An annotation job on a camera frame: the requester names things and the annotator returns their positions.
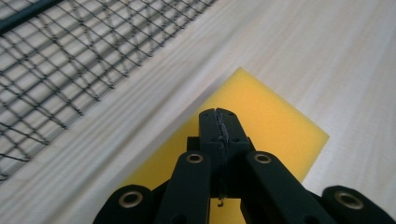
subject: yellow foam pad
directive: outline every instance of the yellow foam pad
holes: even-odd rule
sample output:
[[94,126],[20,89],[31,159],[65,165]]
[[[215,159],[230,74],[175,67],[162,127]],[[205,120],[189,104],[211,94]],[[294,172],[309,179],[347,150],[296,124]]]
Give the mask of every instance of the yellow foam pad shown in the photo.
[[[329,136],[275,92],[242,68],[235,73],[147,161],[125,180],[155,189],[169,179],[187,137],[198,136],[198,114],[209,108],[233,111],[257,150],[276,155],[302,181]],[[210,204],[210,223],[245,223],[240,200]]]

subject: wooden surface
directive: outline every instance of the wooden surface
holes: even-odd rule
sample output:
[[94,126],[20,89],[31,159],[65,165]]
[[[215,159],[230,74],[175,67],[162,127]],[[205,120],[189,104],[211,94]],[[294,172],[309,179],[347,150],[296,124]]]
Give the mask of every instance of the wooden surface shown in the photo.
[[239,66],[329,134],[306,188],[354,188],[396,218],[395,28],[390,0],[219,0],[0,186],[0,222],[91,223]]

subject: wire rack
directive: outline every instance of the wire rack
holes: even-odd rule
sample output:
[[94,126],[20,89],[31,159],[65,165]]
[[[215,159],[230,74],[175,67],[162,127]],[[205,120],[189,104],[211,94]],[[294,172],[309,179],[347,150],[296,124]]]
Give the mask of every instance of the wire rack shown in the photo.
[[214,2],[0,0],[0,184]]

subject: metal grid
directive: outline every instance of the metal grid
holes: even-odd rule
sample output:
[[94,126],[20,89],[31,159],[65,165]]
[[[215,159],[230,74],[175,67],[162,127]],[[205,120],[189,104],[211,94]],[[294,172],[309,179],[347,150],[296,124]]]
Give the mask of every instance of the metal grid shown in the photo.
[[66,0],[2,35],[0,183],[214,2]]

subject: metal screw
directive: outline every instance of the metal screw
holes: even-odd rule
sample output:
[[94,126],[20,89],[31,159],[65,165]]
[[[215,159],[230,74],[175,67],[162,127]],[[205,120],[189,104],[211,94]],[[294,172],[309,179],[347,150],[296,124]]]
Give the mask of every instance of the metal screw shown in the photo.
[[[134,195],[134,199],[130,202],[130,200],[126,200],[126,197]],[[119,204],[124,208],[131,208],[138,206],[143,201],[143,195],[139,191],[129,191],[124,194],[119,199]]]
[[355,197],[354,195],[346,191],[341,191],[341,190],[337,191],[335,192],[334,196],[337,202],[339,202],[345,207],[355,210],[359,210],[363,208],[363,202],[359,198]]
[[259,163],[270,163],[271,162],[271,158],[265,154],[256,154],[254,156],[254,160],[259,162]]
[[187,161],[190,162],[190,163],[200,163],[203,160],[204,160],[204,157],[202,157],[199,154],[190,154],[187,157]]

